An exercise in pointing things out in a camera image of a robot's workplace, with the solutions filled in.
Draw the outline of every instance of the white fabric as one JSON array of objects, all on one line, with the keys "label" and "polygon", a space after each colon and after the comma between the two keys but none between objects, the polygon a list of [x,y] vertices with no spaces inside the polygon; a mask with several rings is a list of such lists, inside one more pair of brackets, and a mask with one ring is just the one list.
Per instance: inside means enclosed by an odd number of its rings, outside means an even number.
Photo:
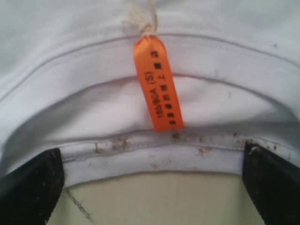
[{"label": "white fabric", "polygon": [[240,173],[245,141],[300,165],[300,2],[156,5],[182,131],[153,131],[126,1],[1,1],[2,174],[52,147],[66,186],[142,171]]}]

